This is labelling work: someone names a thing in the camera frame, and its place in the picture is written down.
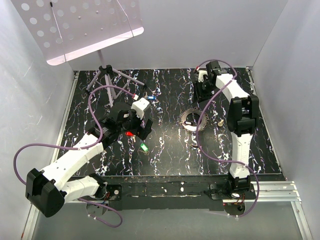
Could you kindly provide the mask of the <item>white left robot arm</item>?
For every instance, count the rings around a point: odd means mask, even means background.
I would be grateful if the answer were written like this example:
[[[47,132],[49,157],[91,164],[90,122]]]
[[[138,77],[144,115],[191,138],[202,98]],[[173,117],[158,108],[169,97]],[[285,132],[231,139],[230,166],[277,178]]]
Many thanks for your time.
[[[78,142],[81,150],[69,150],[54,163],[41,170],[32,169],[26,178],[26,198],[47,218],[55,215],[65,203],[90,196],[95,200],[107,194],[107,182],[92,173],[71,181],[70,178],[93,157],[116,142],[119,135],[130,132],[145,140],[152,131],[153,121],[142,124],[150,102],[144,98],[132,105],[115,103],[106,118],[88,130]]]

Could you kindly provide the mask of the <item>key with green tag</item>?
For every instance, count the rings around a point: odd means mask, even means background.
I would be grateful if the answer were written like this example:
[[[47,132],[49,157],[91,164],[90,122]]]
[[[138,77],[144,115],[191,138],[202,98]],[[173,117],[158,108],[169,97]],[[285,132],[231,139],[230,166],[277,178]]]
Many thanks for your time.
[[[146,156],[148,156],[150,153],[149,148],[147,147],[147,145],[145,143],[140,144],[139,151],[142,152],[143,154],[145,154]]]

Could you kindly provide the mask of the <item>key with red tag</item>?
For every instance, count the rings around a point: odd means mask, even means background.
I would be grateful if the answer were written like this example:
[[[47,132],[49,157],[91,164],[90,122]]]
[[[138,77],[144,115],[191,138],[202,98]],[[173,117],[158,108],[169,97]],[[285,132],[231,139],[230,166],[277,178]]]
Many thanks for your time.
[[[132,132],[127,131],[127,132],[125,133],[125,135],[126,135],[127,137],[130,137],[134,143],[136,142],[136,135],[133,134]]]

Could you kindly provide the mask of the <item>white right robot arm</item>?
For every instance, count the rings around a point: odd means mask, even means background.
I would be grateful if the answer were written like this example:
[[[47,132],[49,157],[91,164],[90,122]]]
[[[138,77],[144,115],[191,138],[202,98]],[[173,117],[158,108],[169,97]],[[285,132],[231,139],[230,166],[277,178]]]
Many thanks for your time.
[[[193,100],[203,102],[213,97],[213,91],[223,93],[229,102],[227,127],[232,137],[232,158],[228,180],[220,191],[237,199],[250,190],[250,145],[259,121],[259,98],[245,92],[236,81],[237,72],[230,73],[218,60],[208,60],[205,70],[194,69]]]

